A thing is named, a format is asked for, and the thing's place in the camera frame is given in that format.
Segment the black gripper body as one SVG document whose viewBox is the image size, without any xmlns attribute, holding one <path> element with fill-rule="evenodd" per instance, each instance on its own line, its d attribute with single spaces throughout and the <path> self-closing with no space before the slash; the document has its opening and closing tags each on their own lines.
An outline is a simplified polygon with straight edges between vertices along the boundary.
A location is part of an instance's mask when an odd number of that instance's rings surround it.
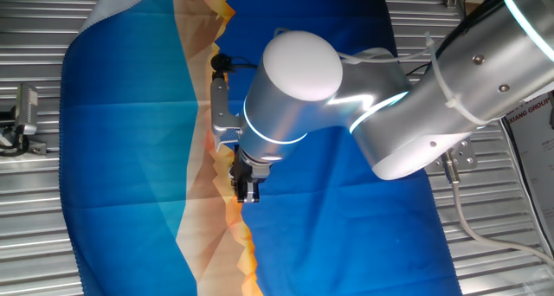
<svg viewBox="0 0 554 296">
<path fill-rule="evenodd" d="M 236 181 L 264 182 L 270 174 L 271 164 L 250 157 L 241 147 L 235 148 L 230 175 Z"/>
</svg>

